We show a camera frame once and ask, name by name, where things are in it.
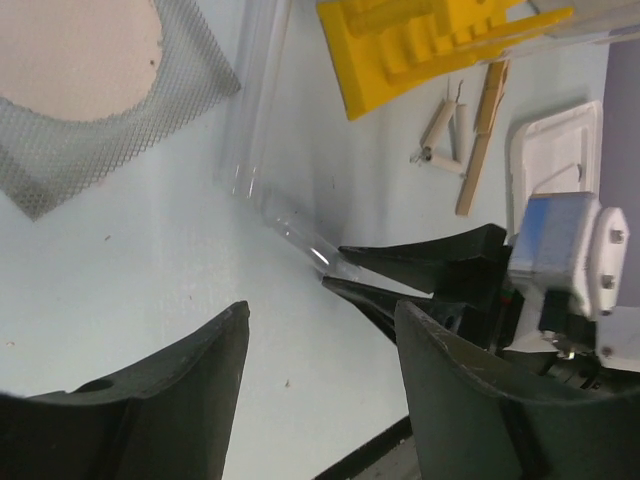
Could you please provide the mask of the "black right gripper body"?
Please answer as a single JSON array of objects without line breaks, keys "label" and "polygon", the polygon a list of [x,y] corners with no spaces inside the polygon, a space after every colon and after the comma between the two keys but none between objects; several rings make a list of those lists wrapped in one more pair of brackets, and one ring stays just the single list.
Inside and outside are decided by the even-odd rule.
[{"label": "black right gripper body", "polygon": [[[451,332],[503,360],[534,374],[567,385],[598,385],[596,325],[574,308],[574,296],[561,289],[520,290],[507,272],[509,249],[495,262],[479,261],[460,285],[434,293],[435,300],[451,300],[463,312],[440,323]],[[532,333],[548,352],[513,349],[516,330],[533,321]]]}]

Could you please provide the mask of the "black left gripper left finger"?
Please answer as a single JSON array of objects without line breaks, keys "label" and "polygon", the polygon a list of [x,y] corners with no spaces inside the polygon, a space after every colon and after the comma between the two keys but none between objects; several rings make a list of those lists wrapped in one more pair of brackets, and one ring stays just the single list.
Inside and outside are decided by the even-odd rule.
[{"label": "black left gripper left finger", "polygon": [[249,341],[247,302],[73,392],[1,396],[4,479],[219,479]]}]

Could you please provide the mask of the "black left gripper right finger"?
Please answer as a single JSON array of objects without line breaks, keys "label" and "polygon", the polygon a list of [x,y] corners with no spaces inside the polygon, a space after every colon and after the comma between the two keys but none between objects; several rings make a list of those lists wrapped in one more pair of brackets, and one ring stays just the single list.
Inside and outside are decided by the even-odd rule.
[{"label": "black left gripper right finger", "polygon": [[637,389],[601,395],[535,375],[409,301],[395,327],[423,478],[638,478]]}]

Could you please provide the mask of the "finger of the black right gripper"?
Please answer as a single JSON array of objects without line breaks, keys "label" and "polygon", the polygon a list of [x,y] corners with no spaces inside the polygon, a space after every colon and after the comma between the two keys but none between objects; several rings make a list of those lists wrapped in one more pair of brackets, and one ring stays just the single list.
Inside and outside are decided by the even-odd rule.
[{"label": "finger of the black right gripper", "polygon": [[396,344],[395,310],[397,303],[401,300],[408,300],[418,306],[426,306],[431,303],[430,298],[405,295],[331,276],[324,276],[322,285],[355,306],[393,344]]},{"label": "finger of the black right gripper", "polygon": [[341,246],[354,265],[424,293],[486,283],[500,269],[506,230],[495,224],[419,243],[388,247]]}]

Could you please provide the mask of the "clear glass test tube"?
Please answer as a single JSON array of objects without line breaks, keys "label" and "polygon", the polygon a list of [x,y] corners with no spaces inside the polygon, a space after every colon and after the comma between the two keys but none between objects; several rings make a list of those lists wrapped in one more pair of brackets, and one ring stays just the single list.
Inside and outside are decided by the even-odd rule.
[{"label": "clear glass test tube", "polygon": [[238,198],[255,200],[292,3],[225,1],[232,15],[221,46],[240,89],[223,103],[217,178]]},{"label": "clear glass test tube", "polygon": [[293,246],[322,279],[325,276],[358,281],[360,268],[349,263],[338,248],[325,239],[310,214],[277,190],[262,193],[260,212],[265,224]]}]

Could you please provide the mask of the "wooden test tube holder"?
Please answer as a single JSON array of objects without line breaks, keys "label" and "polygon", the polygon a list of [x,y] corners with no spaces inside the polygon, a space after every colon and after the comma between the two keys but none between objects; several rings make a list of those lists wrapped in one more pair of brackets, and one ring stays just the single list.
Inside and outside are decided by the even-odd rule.
[{"label": "wooden test tube holder", "polygon": [[466,177],[456,204],[455,214],[457,216],[467,217],[471,212],[488,155],[497,113],[504,96],[509,70],[509,60],[491,63],[487,68],[476,116],[476,136]]}]

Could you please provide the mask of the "wire gauze with ceramic centre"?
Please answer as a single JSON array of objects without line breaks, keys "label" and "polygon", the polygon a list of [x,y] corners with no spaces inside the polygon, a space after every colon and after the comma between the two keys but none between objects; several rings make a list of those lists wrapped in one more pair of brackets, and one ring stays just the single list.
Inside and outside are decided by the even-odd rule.
[{"label": "wire gauze with ceramic centre", "polygon": [[1,190],[38,219],[240,87],[194,1],[5,1]]}]

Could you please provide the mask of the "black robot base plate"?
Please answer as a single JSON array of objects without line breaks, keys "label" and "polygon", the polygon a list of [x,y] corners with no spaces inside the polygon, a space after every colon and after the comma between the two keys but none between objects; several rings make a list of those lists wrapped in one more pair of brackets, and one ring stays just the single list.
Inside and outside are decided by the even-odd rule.
[{"label": "black robot base plate", "polygon": [[421,479],[409,417],[394,423],[315,479]]}]

